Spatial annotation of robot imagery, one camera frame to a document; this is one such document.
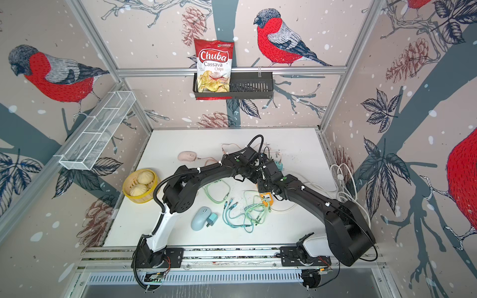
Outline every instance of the white wire mesh basket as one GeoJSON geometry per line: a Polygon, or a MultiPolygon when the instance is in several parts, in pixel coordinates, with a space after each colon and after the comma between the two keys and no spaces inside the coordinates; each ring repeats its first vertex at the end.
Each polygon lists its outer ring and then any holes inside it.
{"type": "Polygon", "coordinates": [[[131,91],[115,91],[110,95],[104,107],[93,116],[93,120],[61,158],[61,165],[68,170],[91,170],[136,101],[131,91]]]}

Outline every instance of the black metal shelf basket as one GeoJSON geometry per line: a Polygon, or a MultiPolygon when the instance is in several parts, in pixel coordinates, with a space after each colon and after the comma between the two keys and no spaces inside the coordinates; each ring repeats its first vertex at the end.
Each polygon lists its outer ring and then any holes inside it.
{"type": "Polygon", "coordinates": [[[233,72],[230,76],[230,92],[198,92],[197,73],[192,90],[197,99],[217,97],[224,99],[270,99],[273,96],[272,72],[233,72]]]}

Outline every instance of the pink mouse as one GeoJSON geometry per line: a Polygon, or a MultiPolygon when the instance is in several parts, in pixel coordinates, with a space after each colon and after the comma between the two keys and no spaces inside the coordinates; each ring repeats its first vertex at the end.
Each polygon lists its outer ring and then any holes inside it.
{"type": "Polygon", "coordinates": [[[197,157],[197,153],[195,152],[192,152],[192,151],[182,151],[181,153],[179,153],[179,155],[177,156],[177,159],[181,162],[187,162],[187,163],[191,163],[193,161],[196,161],[197,159],[207,159],[206,161],[206,165],[207,165],[207,162],[209,160],[213,160],[215,161],[216,163],[218,162],[217,160],[215,160],[215,158],[213,157],[206,157],[206,158],[200,158],[200,157],[197,157]]]}

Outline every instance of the red bird illustration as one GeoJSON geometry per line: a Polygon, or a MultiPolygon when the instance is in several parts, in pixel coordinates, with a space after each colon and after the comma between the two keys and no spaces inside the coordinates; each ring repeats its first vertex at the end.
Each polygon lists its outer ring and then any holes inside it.
{"type": "Polygon", "coordinates": [[[448,191],[436,190],[431,186],[428,177],[421,177],[427,180],[431,189],[431,194],[426,199],[430,200],[433,192],[449,197],[470,222],[469,231],[462,236],[458,236],[451,227],[445,227],[459,241],[460,246],[455,248],[464,250],[462,246],[464,239],[477,234],[477,129],[457,144],[449,154],[447,160],[448,191]]]}
{"type": "Polygon", "coordinates": [[[422,15],[419,14],[419,8],[431,2],[431,0],[403,0],[403,1],[406,3],[407,8],[403,16],[401,17],[401,19],[404,19],[404,16],[406,15],[406,12],[409,10],[409,8],[414,8],[417,12],[417,17],[414,19],[414,21],[417,20],[418,18],[422,18],[422,15]]]}
{"type": "Polygon", "coordinates": [[[78,103],[80,110],[73,117],[86,115],[81,112],[81,100],[94,94],[96,80],[109,73],[75,60],[50,56],[25,44],[11,50],[8,61],[15,75],[23,74],[46,96],[58,102],[78,103]]]}
{"type": "Polygon", "coordinates": [[[303,41],[281,19],[278,10],[268,8],[260,11],[255,18],[258,32],[258,44],[262,54],[275,63],[289,66],[295,61],[312,60],[324,66],[331,66],[318,59],[303,41]]]}

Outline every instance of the steamed bun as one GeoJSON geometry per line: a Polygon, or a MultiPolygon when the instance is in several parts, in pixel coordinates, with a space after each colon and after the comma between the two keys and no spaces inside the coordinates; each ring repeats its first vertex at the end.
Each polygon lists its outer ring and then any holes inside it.
{"type": "Polygon", "coordinates": [[[141,184],[149,184],[154,180],[154,174],[151,171],[144,171],[137,177],[137,181],[141,184]]]}
{"type": "Polygon", "coordinates": [[[138,196],[138,195],[143,195],[147,191],[147,186],[144,184],[137,184],[134,185],[133,188],[131,188],[131,191],[129,192],[129,195],[131,196],[138,196]]]}

